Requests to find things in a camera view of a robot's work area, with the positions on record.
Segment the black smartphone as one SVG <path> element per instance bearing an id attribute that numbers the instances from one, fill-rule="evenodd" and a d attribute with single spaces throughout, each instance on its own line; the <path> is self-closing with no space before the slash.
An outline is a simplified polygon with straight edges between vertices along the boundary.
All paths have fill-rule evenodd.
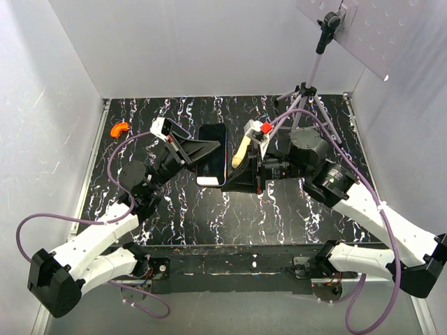
<path id="1" fill-rule="evenodd" d="M 202 125 L 198 139 L 219 142 L 219 147 L 197 165 L 196 182 L 203 187 L 222 187 L 227 178 L 227 128 L 222 123 Z"/>

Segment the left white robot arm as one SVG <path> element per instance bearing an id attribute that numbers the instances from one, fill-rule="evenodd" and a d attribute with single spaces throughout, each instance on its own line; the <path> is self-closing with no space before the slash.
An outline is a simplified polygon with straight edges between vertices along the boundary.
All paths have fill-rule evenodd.
<path id="1" fill-rule="evenodd" d="M 127 163 L 119 175 L 124 187 L 118 200 L 93 224 L 52 251 L 41 249 L 30 259 L 27 287 L 54 318 L 60 318 L 90 290 L 119 276 L 143 278 L 149 255 L 133 242 L 105 251 L 149 218 L 161 201 L 157 191 L 184 168 L 193 168 L 217 151 L 217 141 L 168 136 L 156 167 Z"/>

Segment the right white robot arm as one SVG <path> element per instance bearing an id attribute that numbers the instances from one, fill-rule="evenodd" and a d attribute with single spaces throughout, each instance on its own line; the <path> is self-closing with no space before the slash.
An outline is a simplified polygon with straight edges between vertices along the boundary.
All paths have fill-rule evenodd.
<path id="1" fill-rule="evenodd" d="M 398 283 L 414 297 L 429 295 L 446 265 L 445 234 L 424 231 L 389 206 L 377 205 L 359 177 L 328 160 L 329 144 L 314 129 L 294 131 L 286 154 L 268 152 L 269 139 L 263 131 L 246 131 L 223 191 L 261 194 L 267 181 L 302 178 L 310 198 L 353 219 L 387 246 L 373 249 L 327 241 L 316 255 L 294 267 L 301 276 L 370 274 Z"/>

